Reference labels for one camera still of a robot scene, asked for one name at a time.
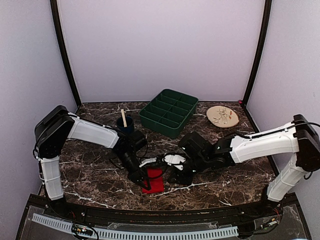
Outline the red santa sock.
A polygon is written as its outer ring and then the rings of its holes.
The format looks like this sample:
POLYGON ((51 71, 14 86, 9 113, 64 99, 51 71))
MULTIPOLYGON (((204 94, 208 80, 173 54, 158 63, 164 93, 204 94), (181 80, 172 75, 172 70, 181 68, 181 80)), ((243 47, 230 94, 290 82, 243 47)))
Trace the red santa sock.
POLYGON ((163 170, 161 168, 147 168, 148 177, 152 178, 150 182, 151 189, 142 189, 144 194, 162 193, 164 191, 163 170))

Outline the green compartment tray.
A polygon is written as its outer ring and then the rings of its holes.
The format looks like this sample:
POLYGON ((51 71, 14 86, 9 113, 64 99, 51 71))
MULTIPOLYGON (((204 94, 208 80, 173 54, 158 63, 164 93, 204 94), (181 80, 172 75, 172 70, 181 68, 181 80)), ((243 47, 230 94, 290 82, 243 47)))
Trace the green compartment tray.
POLYGON ((139 112, 141 124, 175 139, 195 113, 198 102, 194 96, 164 89, 139 112))

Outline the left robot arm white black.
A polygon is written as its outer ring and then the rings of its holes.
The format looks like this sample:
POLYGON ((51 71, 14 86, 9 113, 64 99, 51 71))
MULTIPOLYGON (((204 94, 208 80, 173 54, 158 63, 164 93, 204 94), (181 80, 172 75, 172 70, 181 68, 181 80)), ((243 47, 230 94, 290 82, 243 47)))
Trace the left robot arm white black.
POLYGON ((127 178, 145 190, 151 189, 148 173, 142 169, 138 151, 147 145, 145 135, 109 125, 96 123, 70 112, 63 105, 56 106, 34 128, 33 157, 39 163, 39 174, 51 210, 60 218, 67 218, 70 206, 62 199, 60 158, 65 145, 71 142, 97 145, 108 149, 120 160, 127 171, 127 178))

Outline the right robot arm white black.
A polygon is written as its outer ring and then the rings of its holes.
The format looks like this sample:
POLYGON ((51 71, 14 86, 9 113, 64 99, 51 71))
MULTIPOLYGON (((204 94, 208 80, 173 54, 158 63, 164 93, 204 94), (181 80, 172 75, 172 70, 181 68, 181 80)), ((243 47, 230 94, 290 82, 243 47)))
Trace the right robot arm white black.
POLYGON ((195 174, 208 168, 220 169, 260 157, 290 154, 290 160, 268 184, 265 197, 255 205, 255 213, 266 217, 284 196, 308 173, 320 168, 320 137, 314 127, 297 114, 293 121, 278 128, 254 134, 235 133, 214 144, 193 131, 178 143, 185 156, 166 154, 163 161, 176 167, 173 174, 179 184, 190 185, 195 174))

